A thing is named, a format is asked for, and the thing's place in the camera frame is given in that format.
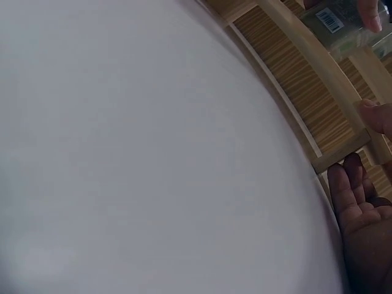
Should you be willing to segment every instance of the palm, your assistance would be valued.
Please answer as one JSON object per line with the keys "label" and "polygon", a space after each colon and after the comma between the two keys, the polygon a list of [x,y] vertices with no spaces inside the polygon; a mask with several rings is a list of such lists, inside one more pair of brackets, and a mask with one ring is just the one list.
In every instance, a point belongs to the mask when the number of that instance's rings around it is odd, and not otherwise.
{"label": "palm", "polygon": [[328,179],[352,285],[360,293],[386,293],[392,283],[391,203],[377,197],[357,154],[332,166]]}

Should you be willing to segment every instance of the wooden furniture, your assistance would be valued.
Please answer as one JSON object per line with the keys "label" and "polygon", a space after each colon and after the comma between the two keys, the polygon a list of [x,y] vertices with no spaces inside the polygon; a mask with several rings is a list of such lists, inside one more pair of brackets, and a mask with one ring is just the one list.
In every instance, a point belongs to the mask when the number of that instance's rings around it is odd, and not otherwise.
{"label": "wooden furniture", "polygon": [[206,0],[284,112],[326,193],[324,171],[358,152],[378,193],[392,199],[383,164],[391,143],[367,128],[361,99],[392,102],[392,57],[371,48],[337,64],[298,18],[301,0]]}

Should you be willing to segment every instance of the wood grain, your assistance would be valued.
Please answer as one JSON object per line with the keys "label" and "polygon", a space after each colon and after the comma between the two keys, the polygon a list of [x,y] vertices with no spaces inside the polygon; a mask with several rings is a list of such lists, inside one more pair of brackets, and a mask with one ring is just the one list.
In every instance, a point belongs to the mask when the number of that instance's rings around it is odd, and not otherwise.
{"label": "wood grain", "polygon": [[350,56],[352,64],[381,102],[392,103],[392,77],[370,47],[362,48]]}
{"label": "wood grain", "polygon": [[257,6],[254,0],[215,0],[208,1],[208,4],[229,23]]}
{"label": "wood grain", "polygon": [[[297,16],[304,12],[295,0],[284,3]],[[262,9],[255,7],[234,24],[286,92],[322,153],[341,146],[353,135],[344,115],[312,67]],[[392,55],[384,57],[382,63],[391,73]],[[339,66],[362,98],[375,99],[374,93],[350,60],[343,60]],[[382,168],[371,166],[363,151],[359,155],[379,195],[392,200],[392,188]]]}
{"label": "wood grain", "polygon": [[[353,106],[355,102],[361,100],[361,97],[315,35],[280,1],[257,0],[257,3],[316,71],[353,131],[359,132],[364,128],[365,125]],[[371,129],[368,129],[368,132],[372,139],[367,145],[368,156],[371,156],[376,164],[391,161],[392,154],[384,138]]]}
{"label": "wood grain", "polygon": [[363,146],[368,144],[370,140],[371,138],[369,133],[366,129],[363,129],[352,138],[346,140],[342,146],[338,146],[334,151],[323,154],[322,157],[313,160],[312,166],[316,174],[325,172],[328,167],[342,161],[349,154],[357,152]]}

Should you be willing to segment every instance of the dark skin hand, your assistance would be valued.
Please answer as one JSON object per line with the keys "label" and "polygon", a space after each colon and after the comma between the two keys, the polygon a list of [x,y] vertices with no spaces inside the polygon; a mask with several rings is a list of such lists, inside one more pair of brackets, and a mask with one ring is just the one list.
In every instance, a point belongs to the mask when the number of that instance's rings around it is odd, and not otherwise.
{"label": "dark skin hand", "polygon": [[[392,139],[392,104],[364,100],[363,121]],[[392,162],[385,172],[392,176]],[[331,198],[344,243],[344,256],[356,293],[392,293],[392,204],[377,196],[361,159],[351,154],[328,169]]]}
{"label": "dark skin hand", "polygon": [[[306,9],[309,9],[322,0],[304,0]],[[362,21],[372,32],[380,32],[382,30],[379,13],[377,10],[378,0],[358,0],[358,11],[362,17]]]}

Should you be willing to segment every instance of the barcode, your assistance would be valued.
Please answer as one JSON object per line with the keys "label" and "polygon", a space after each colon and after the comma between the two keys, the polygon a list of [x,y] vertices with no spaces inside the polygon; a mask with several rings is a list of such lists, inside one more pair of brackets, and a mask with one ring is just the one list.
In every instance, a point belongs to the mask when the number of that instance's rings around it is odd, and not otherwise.
{"label": "barcode", "polygon": [[316,17],[325,25],[325,27],[333,34],[344,27],[343,22],[337,18],[335,13],[329,8],[316,13]]}

